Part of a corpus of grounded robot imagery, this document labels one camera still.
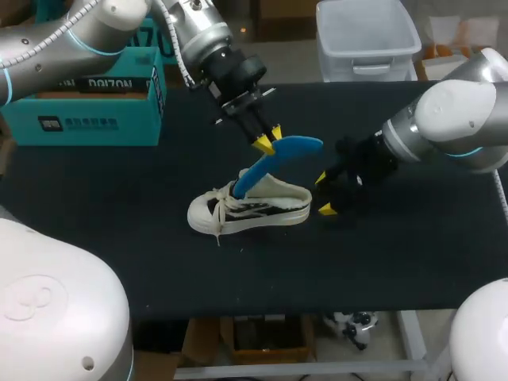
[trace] shoelace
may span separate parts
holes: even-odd
[[[225,224],[225,215],[231,209],[239,208],[242,205],[241,200],[237,200],[230,194],[231,186],[234,184],[234,181],[228,183],[225,187],[221,189],[214,189],[210,192],[206,192],[206,197],[209,200],[217,199],[218,203],[214,208],[214,213],[212,214],[214,221],[214,236],[217,238],[217,244],[220,246],[221,243],[219,241],[219,236],[221,235],[222,228]]]

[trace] robotic arm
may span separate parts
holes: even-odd
[[[273,154],[281,130],[261,113],[271,90],[257,86],[267,69],[258,56],[231,48],[233,35],[211,0],[75,0],[61,20],[0,29],[0,105],[109,70],[150,10],[186,85],[207,89],[220,107],[217,123],[235,122],[249,144]]]
[[[508,161],[508,82],[504,81],[508,81],[508,62],[496,51],[484,49],[374,135],[360,142],[339,140],[337,164],[316,182],[318,192],[329,201],[321,213],[362,209],[369,190],[399,165],[425,162],[434,152],[473,173],[501,167]]]

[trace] white plastic bin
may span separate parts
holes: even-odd
[[[317,45],[326,82],[403,81],[421,50],[399,0],[327,0],[317,4]]]

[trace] sneaker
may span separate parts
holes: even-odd
[[[192,229],[218,238],[258,226],[297,225],[309,217],[312,195],[305,188],[268,174],[245,198],[237,199],[232,196],[235,183],[206,192],[190,204],[187,220]]]

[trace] black cloth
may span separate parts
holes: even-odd
[[[321,138],[325,148],[275,175],[311,188],[335,162],[336,139],[367,137],[429,86],[279,86],[266,113],[286,135]],[[210,125],[212,110],[203,94],[171,90],[158,147],[19,148],[0,203],[103,258],[141,320],[452,308],[508,275],[508,232],[491,176],[445,158],[402,166],[375,192],[369,215],[346,223],[313,215],[302,225],[223,236],[218,247],[191,230],[187,207],[260,155],[238,128]]]

